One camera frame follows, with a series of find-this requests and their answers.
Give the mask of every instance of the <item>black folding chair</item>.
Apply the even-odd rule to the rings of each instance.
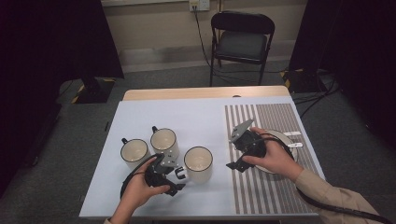
[[[262,14],[221,11],[211,20],[212,25],[212,59],[210,64],[210,86],[212,86],[213,62],[215,59],[261,64],[258,85],[262,84],[265,63],[275,31],[274,22]],[[216,32],[222,31],[219,42]]]

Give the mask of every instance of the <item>electrical outlet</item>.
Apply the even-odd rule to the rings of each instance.
[[[199,9],[200,11],[210,10],[210,0],[200,0]]]
[[[195,10],[199,11],[199,0],[189,0],[190,3],[190,11],[194,11]]]
[[[210,0],[189,0],[190,11],[194,11],[194,7],[197,11],[208,11],[210,10]]]

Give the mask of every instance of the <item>chair seat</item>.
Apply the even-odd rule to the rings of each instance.
[[[238,62],[262,63],[266,44],[266,35],[225,31],[216,48],[216,55],[227,60],[234,58]]]

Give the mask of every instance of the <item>chair backrest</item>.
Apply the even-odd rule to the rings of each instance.
[[[275,31],[274,22],[262,14],[250,14],[245,12],[221,11],[215,14],[211,20],[212,30],[227,30],[272,35]]]

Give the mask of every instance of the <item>wooden table edge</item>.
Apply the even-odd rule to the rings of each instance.
[[[290,96],[285,86],[245,86],[129,90],[125,92],[122,100],[222,98],[235,95],[241,97]]]

